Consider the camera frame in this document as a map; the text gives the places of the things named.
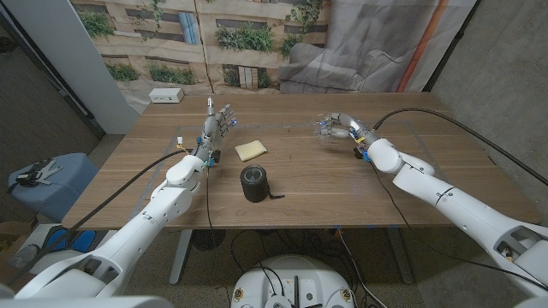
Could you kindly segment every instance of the table leg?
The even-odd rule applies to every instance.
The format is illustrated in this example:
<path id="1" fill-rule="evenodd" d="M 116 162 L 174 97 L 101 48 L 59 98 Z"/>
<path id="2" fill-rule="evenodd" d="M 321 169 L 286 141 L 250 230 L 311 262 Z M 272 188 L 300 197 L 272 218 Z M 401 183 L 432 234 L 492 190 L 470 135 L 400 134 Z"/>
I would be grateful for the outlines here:
<path id="1" fill-rule="evenodd" d="M 175 259 L 173 260 L 173 267 L 171 267 L 170 284 L 172 285 L 177 284 L 177 282 L 179 282 L 179 278 L 181 278 L 182 266 L 184 265 L 185 258 L 187 257 L 191 236 L 192 230 L 181 231 L 181 237 L 179 238 L 179 244 L 177 245 Z"/>
<path id="2" fill-rule="evenodd" d="M 403 244 L 402 234 L 400 234 L 399 228 L 387 228 L 386 233 L 392 252 L 396 257 L 397 268 L 400 270 L 400 277 L 403 283 L 412 284 L 414 282 L 413 272 L 411 271 L 411 265 L 409 263 L 408 254 Z"/>

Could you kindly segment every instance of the wooden table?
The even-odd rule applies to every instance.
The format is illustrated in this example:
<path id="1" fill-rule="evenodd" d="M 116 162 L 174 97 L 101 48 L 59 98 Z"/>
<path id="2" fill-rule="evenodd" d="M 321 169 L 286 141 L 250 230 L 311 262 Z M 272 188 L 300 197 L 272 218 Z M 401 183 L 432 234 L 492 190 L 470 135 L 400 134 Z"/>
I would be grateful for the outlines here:
<path id="1" fill-rule="evenodd" d="M 210 170 L 210 215 L 215 228 L 355 228 L 403 225 L 403 220 L 379 185 L 372 167 L 354 157 L 354 142 L 334 145 L 313 135 L 319 114 L 342 112 L 373 124 L 388 112 L 423 107 L 449 114 L 430 93 L 231 95 L 214 97 L 217 110 L 231 104 L 238 126 L 225 139 L 219 164 Z M 206 118 L 206 97 L 185 97 L 180 104 L 151 104 L 88 188 L 63 219 L 70 227 L 146 165 L 175 151 L 176 136 L 192 148 Z M 510 179 L 460 128 L 433 115 L 394 115 L 378 130 L 399 151 L 421 158 L 437 169 L 437 177 L 470 193 L 507 216 L 539 222 L 540 214 Z M 260 140 L 268 152 L 242 162 L 234 147 Z M 146 205 L 152 189 L 182 155 L 149 170 L 101 210 L 83 228 L 116 229 L 132 212 Z M 241 170 L 258 164 L 265 168 L 274 194 L 259 204 L 245 200 Z M 409 223 L 449 225 L 430 205 L 395 187 L 382 176 Z M 209 228 L 206 178 L 188 212 L 167 228 Z"/>

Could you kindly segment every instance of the wire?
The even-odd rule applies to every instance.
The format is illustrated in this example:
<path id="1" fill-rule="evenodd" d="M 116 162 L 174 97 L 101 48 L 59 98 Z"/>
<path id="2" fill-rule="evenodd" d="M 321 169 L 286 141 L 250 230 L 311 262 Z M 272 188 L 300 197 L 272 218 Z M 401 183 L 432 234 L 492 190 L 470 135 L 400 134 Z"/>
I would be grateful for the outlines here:
<path id="1" fill-rule="evenodd" d="M 358 274 L 358 278 L 360 279 L 361 286 L 369 295 L 371 295 L 373 299 L 375 299 L 381 306 L 386 308 L 386 305 L 382 301 L 380 301 L 380 299 L 378 299 L 371 291 L 369 291 L 369 289 L 366 287 L 366 284 L 363 282 L 363 279 L 361 278 L 361 275 L 360 275 L 360 271 L 358 270 L 358 265 L 356 265 L 356 262 L 354 261 L 354 257 L 352 257 L 352 252 L 350 252 L 348 246 L 346 245 L 346 242 L 344 241 L 343 231 L 341 229 L 339 229 L 339 236 L 341 237 L 341 242 L 344 245 L 344 248 L 346 248 L 346 251 L 348 252 L 350 256 L 350 259 L 352 260 L 352 264 L 354 264 L 354 268 L 356 269 L 356 274 Z"/>
<path id="2" fill-rule="evenodd" d="M 144 168 L 142 171 L 140 171 L 136 176 L 134 176 L 131 180 L 129 180 L 124 186 L 120 187 L 116 192 L 114 192 L 110 197 L 108 197 L 102 204 L 98 205 L 95 209 L 93 209 L 89 214 L 84 216 L 84 218 L 80 219 L 74 226 L 69 228 L 67 232 L 65 232 L 63 235 L 61 235 L 57 240 L 55 240 L 53 243 L 51 243 L 46 248 L 42 249 L 31 262 L 26 264 L 22 269 L 19 269 L 17 274 L 8 282 L 8 286 L 13 285 L 17 280 L 19 280 L 23 274 L 27 273 L 43 256 L 51 252 L 54 247 L 57 246 L 57 244 L 61 243 L 61 241 L 65 240 L 69 234 L 72 234 L 74 231 L 76 231 L 79 227 L 81 227 L 84 223 L 86 223 L 90 218 L 92 218 L 95 214 L 97 214 L 100 210 L 102 210 L 110 201 L 112 201 L 114 198 L 116 198 L 120 193 L 122 193 L 126 188 L 128 188 L 133 182 L 135 182 L 137 179 L 139 179 L 146 171 L 148 171 L 150 168 L 154 167 L 158 163 L 164 161 L 165 159 L 172 157 L 176 154 L 183 153 L 184 150 L 174 151 L 164 157 L 159 158 L 156 162 L 151 163 L 146 168 Z"/>
<path id="3" fill-rule="evenodd" d="M 263 246 L 263 252 L 265 252 L 265 255 L 267 258 L 270 258 L 271 256 L 266 251 L 265 242 L 263 241 L 263 234 L 259 234 L 260 237 L 260 244 Z"/>
<path id="4" fill-rule="evenodd" d="M 243 230 L 241 231 L 240 233 L 238 233 L 234 239 L 232 239 L 232 242 L 230 243 L 230 253 L 232 253 L 232 259 L 234 260 L 234 262 L 236 263 L 236 265 L 238 265 L 238 268 L 241 270 L 241 273 L 245 273 L 246 271 L 243 270 L 243 268 L 241 267 L 240 263 L 238 262 L 238 259 L 236 258 L 235 254 L 234 254 L 234 241 L 238 238 L 238 236 L 240 236 L 241 234 L 244 234 L 246 233 L 247 231 L 249 230 Z"/>
<path id="5" fill-rule="evenodd" d="M 188 155 L 190 155 L 190 153 L 187 151 L 187 149 L 183 148 L 182 145 L 177 145 L 177 149 L 182 149 L 182 150 L 185 151 Z"/>
<path id="6" fill-rule="evenodd" d="M 294 243 L 291 238 L 289 237 L 289 234 L 287 232 L 287 230 L 284 230 L 285 231 L 285 235 L 288 237 L 289 241 L 291 241 L 292 244 L 289 244 L 281 235 L 281 232 L 279 232 L 279 230 L 276 230 L 276 235 L 278 236 L 278 238 L 286 245 L 286 247 L 288 247 L 290 250 L 297 250 L 298 252 L 303 252 L 303 249 L 304 249 L 304 246 L 302 247 L 298 247 L 298 245 L 296 245 L 296 243 Z M 356 292 L 357 290 L 357 287 L 358 287 L 358 283 L 357 283 L 357 279 L 355 279 L 355 283 L 354 283 L 354 276 L 352 275 L 352 270 L 349 269 L 349 266 L 347 264 L 350 263 L 350 260 L 348 259 L 348 256 L 346 253 L 341 253 L 339 248 L 334 248 L 331 246 L 331 244 L 338 244 L 338 245 L 341 245 L 341 243 L 338 241 L 338 240 L 332 240 L 330 242 L 327 243 L 327 247 L 323 247 L 322 245 L 318 245 L 318 246 L 314 246 L 313 250 L 311 251 L 311 253 L 318 253 L 319 255 L 321 256 L 324 256 L 324 257 L 328 257 L 328 258 L 336 258 L 338 259 L 339 261 L 341 261 L 341 263 L 344 265 L 344 269 L 346 270 L 346 273 L 349 277 L 349 281 L 350 281 L 350 286 L 354 289 L 354 291 Z M 334 253 L 330 253 L 327 250 L 332 250 L 336 253 L 339 253 L 338 255 L 337 254 L 334 254 Z"/>
<path id="7" fill-rule="evenodd" d="M 365 308 L 378 308 L 378 306 L 375 304 L 367 304 L 367 295 L 368 294 L 366 293 L 366 296 L 364 296 L 361 300 L 360 306 L 364 306 Z"/>
<path id="8" fill-rule="evenodd" d="M 354 301 L 354 306 L 358 308 L 358 303 L 356 302 L 356 294 L 354 293 L 354 291 L 352 291 L 352 289 L 350 289 L 350 292 L 352 293 L 352 300 Z"/>
<path id="9" fill-rule="evenodd" d="M 329 296 L 329 298 L 327 298 L 327 302 L 325 302 L 324 307 L 327 307 L 327 304 L 329 304 L 329 301 L 331 300 L 331 298 L 333 297 L 333 295 L 335 295 L 335 294 L 337 294 L 337 292 L 341 292 L 341 291 L 343 291 L 343 290 L 345 290 L 345 289 L 346 289 L 345 287 L 341 287 L 341 288 L 335 290 L 335 292 L 333 292 L 333 293 Z"/>
<path id="10" fill-rule="evenodd" d="M 282 280 L 280 279 L 280 276 L 276 274 L 276 272 L 270 268 L 267 268 L 265 266 L 263 266 L 263 264 L 260 265 L 262 267 L 263 270 L 269 270 L 271 271 L 272 273 L 274 273 L 274 275 L 276 275 L 276 278 L 278 281 L 280 281 L 280 286 L 282 287 L 282 296 L 285 296 L 285 292 L 283 291 L 283 284 L 282 284 Z"/>
<path id="11" fill-rule="evenodd" d="M 229 307 L 230 307 L 230 295 L 229 295 L 229 289 L 226 286 L 219 286 L 215 289 L 218 290 L 219 288 L 224 287 L 224 290 L 226 291 L 226 298 L 229 300 Z"/>
<path id="12" fill-rule="evenodd" d="M 215 232 L 213 232 L 213 225 L 211 224 L 211 217 L 209 215 L 209 168 L 210 167 L 207 167 L 207 177 L 205 178 L 205 207 L 207 208 L 207 221 L 209 222 L 209 229 L 211 230 L 212 246 L 215 247 L 217 242 L 215 241 Z M 213 258 L 213 269 L 215 269 L 215 258 Z"/>
<path id="13" fill-rule="evenodd" d="M 403 215 L 402 211 L 400 210 L 400 208 L 397 206 L 396 202 L 394 201 L 394 198 L 392 197 L 392 194 L 390 193 L 390 191 L 386 188 L 386 186 L 383 184 L 383 182 L 380 180 L 380 176 L 378 175 L 378 172 L 377 172 L 377 169 L 375 168 L 375 165 L 373 165 L 371 163 L 371 166 L 373 168 L 373 171 L 375 171 L 375 175 L 377 175 L 377 180 L 378 182 L 380 183 L 380 185 L 384 188 L 384 190 L 388 193 L 388 195 L 390 196 L 390 200 L 392 200 L 392 204 L 396 207 L 396 210 L 398 211 L 398 213 L 400 213 L 400 216 L 403 218 L 403 221 L 405 222 L 405 225 L 408 227 L 409 231 L 411 231 L 411 234 L 417 238 L 417 240 L 419 240 L 419 242 L 421 242 L 423 245 L 425 245 L 426 247 L 432 249 L 433 251 L 441 254 L 441 255 L 444 255 L 445 257 L 449 257 L 449 258 L 454 258 L 455 260 L 459 260 L 461 262 L 466 262 L 466 263 L 469 263 L 469 264 L 474 264 L 474 265 L 478 265 L 478 266 L 481 266 L 481 267 L 485 267 L 487 269 L 490 269 L 490 270 L 498 270 L 498 271 L 501 271 L 505 274 L 509 274 L 509 275 L 514 275 L 518 278 L 521 278 L 525 281 L 528 281 L 528 282 L 531 282 L 532 284 L 534 284 L 535 286 L 537 287 L 540 287 L 542 289 L 544 289 L 545 291 L 548 291 L 548 287 L 539 283 L 539 282 L 536 282 L 534 281 L 533 279 L 530 279 L 528 277 L 525 277 L 524 275 L 520 275 L 520 274 L 517 274 L 513 271 L 510 271 L 510 270 L 506 270 L 506 269 L 500 269 L 498 267 L 495 267 L 495 266 L 491 266 L 491 265 L 487 265 L 487 264 L 482 264 L 482 263 L 478 263 L 478 262 L 474 262 L 474 261 L 470 261 L 470 260 L 467 260 L 467 259 L 463 259 L 463 258 L 459 258 L 459 257 L 455 257 L 453 255 L 450 255 L 449 253 L 446 253 L 446 252 L 441 252 L 439 251 L 438 249 L 430 246 L 428 243 L 426 243 L 421 237 L 419 237 L 419 235 L 417 235 L 414 231 L 413 231 L 413 228 L 411 228 L 411 226 L 409 225 L 408 223 L 408 220 L 405 219 L 405 216 Z"/>
<path id="14" fill-rule="evenodd" d="M 263 264 L 262 264 L 261 262 L 259 262 L 259 265 L 260 265 L 260 268 L 263 270 L 263 273 L 265 273 L 266 279 L 268 279 L 268 282 L 271 284 L 271 287 L 272 287 L 272 296 L 277 295 L 277 294 L 276 294 L 276 290 L 274 289 L 274 284 L 272 284 L 271 278 L 268 276 L 268 274 L 266 274 L 266 270 L 265 270 L 265 268 L 263 267 Z"/>
<path id="15" fill-rule="evenodd" d="M 440 118 L 442 118 L 444 120 L 450 121 L 451 123 L 457 125 L 458 127 L 462 128 L 465 131 L 467 131 L 468 133 L 472 134 L 475 138 L 485 142 L 487 145 L 489 145 L 493 149 L 497 150 L 499 153 L 506 156 L 509 160 L 511 160 L 512 162 L 514 162 L 518 166 L 520 166 L 522 169 L 524 169 L 530 175 L 534 176 L 537 180 L 541 181 L 543 184 L 548 186 L 548 180 L 544 176 L 540 175 L 535 170 L 529 168 L 525 163 L 522 163 L 519 159 L 515 158 L 512 154 L 510 154 L 507 151 L 503 150 L 500 146 L 495 145 L 489 139 L 483 137 L 479 133 L 476 133 L 472 128 L 467 127 L 466 125 L 460 123 L 459 121 L 457 121 L 457 120 L 455 120 L 455 119 L 453 119 L 453 118 L 451 118 L 447 115 L 436 112 L 434 110 L 428 110 L 428 109 L 424 109 L 424 108 L 403 108 L 403 109 L 400 109 L 400 110 L 394 110 L 394 111 L 390 112 L 388 115 L 383 116 L 383 118 L 380 119 L 377 122 L 377 124 L 375 124 L 375 126 L 373 127 L 373 130 L 377 130 L 383 124 L 384 120 L 388 119 L 390 116 L 393 116 L 393 115 L 398 114 L 400 112 L 406 112 L 406 111 L 425 112 L 425 113 L 428 113 L 428 114 L 431 114 L 431 115 L 439 116 Z"/>

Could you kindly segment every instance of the gray curtain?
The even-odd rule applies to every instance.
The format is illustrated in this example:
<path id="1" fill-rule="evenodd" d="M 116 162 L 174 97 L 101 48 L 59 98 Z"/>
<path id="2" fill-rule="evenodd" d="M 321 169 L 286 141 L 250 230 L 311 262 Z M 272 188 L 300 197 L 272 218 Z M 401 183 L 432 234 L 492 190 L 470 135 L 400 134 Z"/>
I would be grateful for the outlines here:
<path id="1" fill-rule="evenodd" d="M 438 0 L 332 0 L 324 48 L 296 44 L 282 93 L 393 92 Z"/>

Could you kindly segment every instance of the black cylinder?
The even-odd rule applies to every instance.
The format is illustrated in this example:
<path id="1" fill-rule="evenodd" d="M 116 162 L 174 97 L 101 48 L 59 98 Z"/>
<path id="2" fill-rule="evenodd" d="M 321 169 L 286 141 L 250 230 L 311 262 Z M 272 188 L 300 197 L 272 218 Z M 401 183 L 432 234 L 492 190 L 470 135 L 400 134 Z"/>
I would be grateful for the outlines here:
<path id="1" fill-rule="evenodd" d="M 261 202 L 268 196 L 269 187 L 266 171 L 261 166 L 247 166 L 240 174 L 241 188 L 246 199 Z"/>

